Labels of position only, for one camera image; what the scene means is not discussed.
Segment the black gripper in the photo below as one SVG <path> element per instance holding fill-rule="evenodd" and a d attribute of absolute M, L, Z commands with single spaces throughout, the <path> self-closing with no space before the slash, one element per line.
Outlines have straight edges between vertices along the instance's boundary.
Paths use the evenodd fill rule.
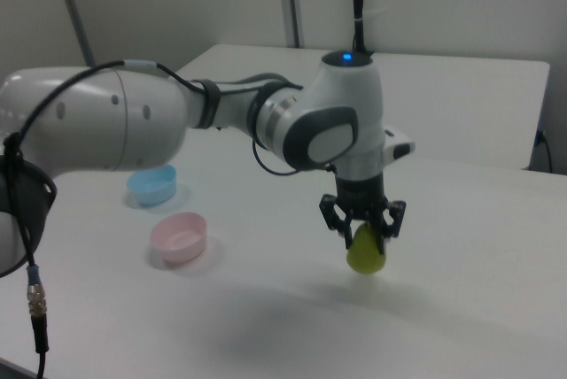
<path fill-rule="evenodd" d="M 407 203 L 387 201 L 383 174 L 361 181 L 337 177 L 335 183 L 337 196 L 323 194 L 319 203 L 327 228 L 337 231 L 349 249 L 353 243 L 353 219 L 376 223 L 379 225 L 377 247 L 385 256 L 389 240 L 399 236 Z"/>

